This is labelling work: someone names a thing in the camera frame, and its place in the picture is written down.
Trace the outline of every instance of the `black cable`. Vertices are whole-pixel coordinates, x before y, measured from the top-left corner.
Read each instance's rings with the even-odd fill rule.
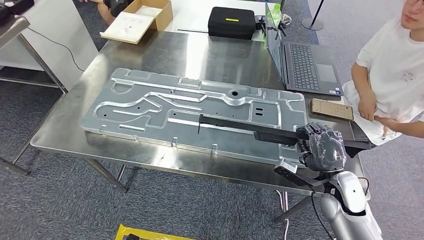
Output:
[[[366,177],[358,177],[358,179],[366,180],[366,190],[365,190],[365,196],[366,196],[368,194],[368,189],[370,188],[370,181]]]
[[[27,27],[27,29],[29,29],[29,30],[33,31],[34,33],[36,33],[36,34],[40,35],[41,37],[43,37],[43,38],[45,38],[45,39],[49,40],[49,41],[50,41],[50,42],[52,42],[52,43],[55,43],[55,44],[57,44],[57,45],[60,45],[60,46],[62,46],[62,47],[64,47],[64,48],[66,48],[66,49],[69,51],[70,56],[72,57],[73,63],[75,64],[76,68],[78,68],[80,71],[84,72],[84,70],[82,70],[82,69],[78,66],[78,64],[75,62],[74,55],[72,54],[72,51],[71,51],[71,50],[70,50],[67,46],[65,46],[65,45],[63,45],[63,44],[60,44],[60,43],[58,43],[58,42],[55,42],[55,41],[53,41],[53,40],[51,40],[50,38],[48,38],[48,37],[44,36],[43,34],[39,33],[38,31],[35,31],[35,30],[31,29],[30,27]]]
[[[321,217],[320,217],[320,215],[318,214],[318,211],[317,211],[317,207],[315,206],[314,194],[317,193],[317,192],[315,191],[315,188],[313,186],[309,186],[309,187],[312,190],[312,194],[310,195],[310,198],[312,200],[312,207],[313,207],[313,210],[315,211],[315,215],[318,218],[318,221],[321,223],[321,226],[324,228],[324,230],[327,233],[330,240],[334,240],[330,231],[327,230],[326,226],[324,225],[323,221],[321,220]]]

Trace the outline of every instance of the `plastic wrap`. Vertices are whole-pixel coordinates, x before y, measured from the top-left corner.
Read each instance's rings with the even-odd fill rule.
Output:
[[[312,171],[333,172],[343,170],[346,150],[342,134],[319,123],[310,123],[297,131],[309,135],[309,141],[301,141],[304,164]]]

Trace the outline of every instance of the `person's leg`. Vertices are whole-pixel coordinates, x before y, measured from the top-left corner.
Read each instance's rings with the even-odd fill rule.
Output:
[[[108,6],[106,6],[103,3],[98,3],[97,9],[98,9],[98,12],[100,13],[101,17],[103,18],[103,20],[106,22],[106,24],[108,26],[111,25],[114,22],[115,17],[112,16],[111,11],[109,10]]]

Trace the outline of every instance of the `black power cord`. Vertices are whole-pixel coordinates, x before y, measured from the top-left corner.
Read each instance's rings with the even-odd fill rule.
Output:
[[[321,220],[321,217],[320,217],[320,215],[318,214],[318,211],[317,211],[317,207],[315,206],[314,194],[316,194],[317,191],[315,191],[315,188],[313,186],[309,186],[309,187],[312,190],[312,194],[310,195],[310,199],[312,201],[312,207],[313,207],[313,210],[315,211],[315,215],[318,218],[319,223],[321,223],[322,228],[324,228],[325,232],[327,233],[329,239],[334,240],[330,231],[328,231],[326,226],[324,225],[323,220]]]
[[[54,43],[54,44],[57,44],[57,45],[60,45],[60,46],[62,46],[62,47],[64,47],[64,48],[66,48],[66,49],[69,51],[70,56],[72,57],[73,64],[75,64],[76,68],[78,68],[80,71],[84,72],[84,70],[82,70],[82,69],[78,66],[78,64],[75,62],[74,55],[72,54],[72,51],[71,51],[71,50],[70,50],[67,46],[65,46],[65,45],[63,45],[63,44],[60,44],[60,43],[58,43],[58,42],[55,42],[55,41],[53,41],[53,40],[51,40],[50,38],[48,38],[48,37],[44,36],[43,34],[39,33],[38,31],[35,31],[35,30],[31,29],[30,27],[27,27],[27,29],[29,29],[29,30],[33,31],[34,33],[36,33],[36,34],[40,35],[41,37],[43,37],[43,38],[45,38],[45,39],[49,40],[50,42],[52,42],[52,43]]]

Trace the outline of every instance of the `metal table top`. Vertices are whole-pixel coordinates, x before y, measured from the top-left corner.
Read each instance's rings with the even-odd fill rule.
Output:
[[[23,16],[10,16],[0,24],[0,49],[18,36],[30,23]]]
[[[138,45],[109,41],[33,137],[31,144],[44,151],[112,161],[147,169],[219,179],[240,184],[310,195],[273,172],[270,164],[141,143],[85,132],[82,117],[116,68],[128,68],[192,79],[226,82],[259,88],[283,89],[266,49],[258,41],[149,31]],[[352,139],[347,121],[324,119]],[[363,177],[358,158],[347,168]],[[314,176],[307,169],[302,174]]]

